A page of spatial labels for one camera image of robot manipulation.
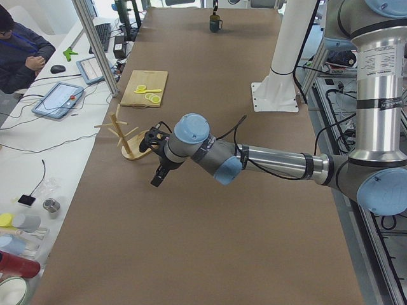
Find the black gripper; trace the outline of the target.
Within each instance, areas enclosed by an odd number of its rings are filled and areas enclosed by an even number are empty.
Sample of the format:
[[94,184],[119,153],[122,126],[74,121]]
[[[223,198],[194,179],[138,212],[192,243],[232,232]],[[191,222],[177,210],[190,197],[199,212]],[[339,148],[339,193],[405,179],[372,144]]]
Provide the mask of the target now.
[[166,157],[166,155],[159,155],[158,157],[160,161],[160,166],[156,169],[155,175],[153,179],[151,180],[150,184],[159,187],[160,184],[164,181],[166,178],[167,174],[171,170],[175,170],[178,168],[178,163],[171,161]]

